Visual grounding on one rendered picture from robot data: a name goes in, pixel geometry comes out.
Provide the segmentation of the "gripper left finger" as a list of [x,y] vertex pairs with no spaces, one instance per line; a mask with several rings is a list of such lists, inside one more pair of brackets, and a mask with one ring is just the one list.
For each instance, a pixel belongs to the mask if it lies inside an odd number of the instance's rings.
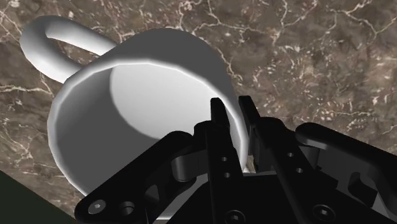
[[170,132],[78,202],[78,224],[153,224],[203,174],[214,221],[223,221],[222,182],[242,171],[225,105],[212,98],[210,108],[210,120],[196,124],[193,134]]

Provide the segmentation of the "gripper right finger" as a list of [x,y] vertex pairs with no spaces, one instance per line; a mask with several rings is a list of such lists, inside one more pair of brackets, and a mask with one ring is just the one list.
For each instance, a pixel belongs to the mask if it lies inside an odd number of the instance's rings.
[[256,170],[274,169],[298,224],[397,224],[397,156],[317,123],[289,130],[239,97]]

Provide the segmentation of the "white mug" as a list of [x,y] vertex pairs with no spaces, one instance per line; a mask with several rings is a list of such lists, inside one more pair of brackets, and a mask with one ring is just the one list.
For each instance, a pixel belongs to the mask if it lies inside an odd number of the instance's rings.
[[[225,105],[243,172],[249,137],[239,101],[219,53],[199,37],[157,28],[116,44],[67,18],[41,16],[24,29],[20,47],[62,84],[47,119],[48,144],[83,198],[170,132],[193,134],[210,120],[212,98]],[[158,218],[176,219],[200,201],[209,216],[207,174]]]

